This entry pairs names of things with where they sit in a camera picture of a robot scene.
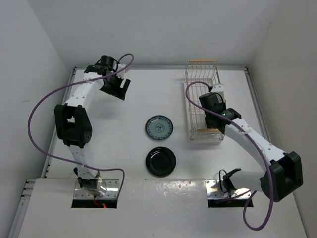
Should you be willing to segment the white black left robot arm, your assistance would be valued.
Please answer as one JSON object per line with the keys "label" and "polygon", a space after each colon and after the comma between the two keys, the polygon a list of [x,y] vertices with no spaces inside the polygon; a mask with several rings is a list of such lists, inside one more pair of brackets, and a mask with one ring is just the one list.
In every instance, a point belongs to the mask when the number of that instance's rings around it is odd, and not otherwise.
{"label": "white black left robot arm", "polygon": [[95,198],[103,197],[107,185],[102,180],[100,170],[94,170],[94,159],[89,147],[93,128],[87,111],[96,96],[102,91],[125,100],[130,80],[124,79],[124,65],[111,56],[103,55],[84,71],[83,83],[69,99],[54,108],[56,133],[71,151],[76,167],[79,186]]}

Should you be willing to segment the black glossy plate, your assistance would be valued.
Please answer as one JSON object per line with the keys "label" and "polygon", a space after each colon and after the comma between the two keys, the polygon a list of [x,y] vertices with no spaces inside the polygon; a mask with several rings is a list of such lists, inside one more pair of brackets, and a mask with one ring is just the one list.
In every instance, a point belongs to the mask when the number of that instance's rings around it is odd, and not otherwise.
{"label": "black glossy plate", "polygon": [[164,178],[174,171],[176,156],[167,147],[155,147],[147,154],[145,164],[151,175]]}

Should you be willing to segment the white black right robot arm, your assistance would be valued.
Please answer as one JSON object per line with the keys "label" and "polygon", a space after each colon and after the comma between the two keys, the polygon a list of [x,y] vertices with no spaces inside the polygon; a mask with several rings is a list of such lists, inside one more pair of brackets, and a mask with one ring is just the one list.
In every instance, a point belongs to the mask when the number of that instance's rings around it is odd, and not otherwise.
{"label": "white black right robot arm", "polygon": [[303,185],[302,161],[296,152],[286,153],[268,142],[236,110],[227,108],[217,93],[203,94],[199,101],[206,124],[238,143],[262,168],[262,172],[229,171],[222,179],[226,192],[248,188],[273,195],[273,201],[279,202]]}

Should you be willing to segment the blue white porcelain plate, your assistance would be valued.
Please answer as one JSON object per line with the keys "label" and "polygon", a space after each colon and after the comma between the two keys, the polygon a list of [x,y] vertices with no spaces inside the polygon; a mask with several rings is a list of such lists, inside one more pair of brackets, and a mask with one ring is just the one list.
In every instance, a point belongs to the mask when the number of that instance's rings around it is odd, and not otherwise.
{"label": "blue white porcelain plate", "polygon": [[147,136],[155,141],[168,139],[174,130],[172,121],[163,115],[156,115],[149,118],[145,124]]}

